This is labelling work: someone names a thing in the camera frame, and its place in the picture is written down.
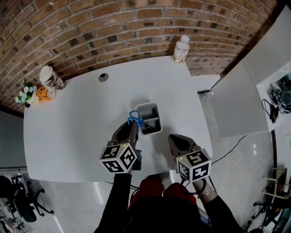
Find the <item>cup lid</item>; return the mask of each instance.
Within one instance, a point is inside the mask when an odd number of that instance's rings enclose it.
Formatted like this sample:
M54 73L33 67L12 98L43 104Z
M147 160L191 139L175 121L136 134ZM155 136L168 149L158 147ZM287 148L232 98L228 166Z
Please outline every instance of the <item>cup lid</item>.
M49 79L53 72L53 68L51 66L44 66L40 71L40 81L45 82Z

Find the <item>white table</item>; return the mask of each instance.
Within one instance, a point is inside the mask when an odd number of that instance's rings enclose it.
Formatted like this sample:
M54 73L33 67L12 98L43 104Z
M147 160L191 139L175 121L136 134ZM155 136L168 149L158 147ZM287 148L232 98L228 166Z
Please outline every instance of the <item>white table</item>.
M107 73L109 79L98 77ZM103 147L138 104L157 102L163 131L139 134L142 169L133 178L169 171L169 134L194 139L212 156L210 136L194 79L170 56L131 61L67 81L52 102L25 108L24 145L30 178L59 182L112 180L100 164Z

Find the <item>bottle cap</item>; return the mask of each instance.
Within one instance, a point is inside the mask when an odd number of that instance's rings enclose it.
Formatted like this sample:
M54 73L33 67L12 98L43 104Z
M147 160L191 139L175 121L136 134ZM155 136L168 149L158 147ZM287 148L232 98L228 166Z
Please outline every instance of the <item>bottle cap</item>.
M188 44L190 41L190 38L187 37L186 35L181 36L180 38L181 42L183 42L184 44Z

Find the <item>office chair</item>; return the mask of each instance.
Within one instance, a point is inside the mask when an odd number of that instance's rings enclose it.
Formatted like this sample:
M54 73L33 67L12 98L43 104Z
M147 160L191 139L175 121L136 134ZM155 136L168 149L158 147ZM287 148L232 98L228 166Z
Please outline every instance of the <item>office chair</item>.
M14 205L14 194L15 192L22 187L21 184L11 183L11 181L5 176L0 176L0 198L7 199L7 205L11 211L13 218L15 219L13 213L16 212Z
M37 210L38 214L40 216L44 216L43 213L40 213L39 208L41 208L43 211L54 214L54 211L48 211L45 209L42 205L40 205L37 201L37 198L39 194L42 192L44 193L44 189L39 190L36 195L34 195L33 191L30 188L31 182L27 181L27 189L28 193L26 193L25 188L23 184L18 183L18 178L21 176L16 176L12 178L12 183L10 180L4 176L0 176L0 197L7 198L9 200L8 206L11 209L11 205L14 203L18 210L18 213L21 217L24 218L25 221L32 223L36 221L35 213L33 212L34 209Z
M288 193L280 192L279 195L286 196L288 195ZM266 212L266 216L264 218L261 228L268 226L270 223L274 223L276 227L278 224L278 221L276 221L275 218L280 214L281 210L286 209L286 208L291 208L291 198L288 198L288 199L274 198L273 203L272 203L272 199L273 199L272 196L267 196L265 202L254 203L254 206L262 206L262 208L260 209L257 215L254 215L252 217L252 219L256 219L261 213ZM250 227L251 223L252 221L248 221L248 225L246 229L244 230L245 233L248 232L247 230Z

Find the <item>paper cup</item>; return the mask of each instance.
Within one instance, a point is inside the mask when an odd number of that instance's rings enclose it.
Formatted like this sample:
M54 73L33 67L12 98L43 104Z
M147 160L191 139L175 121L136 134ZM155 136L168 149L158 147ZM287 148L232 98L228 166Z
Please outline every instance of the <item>paper cup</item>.
M57 90L63 90L65 81L63 81L51 66L44 66L40 71L40 81L51 85Z

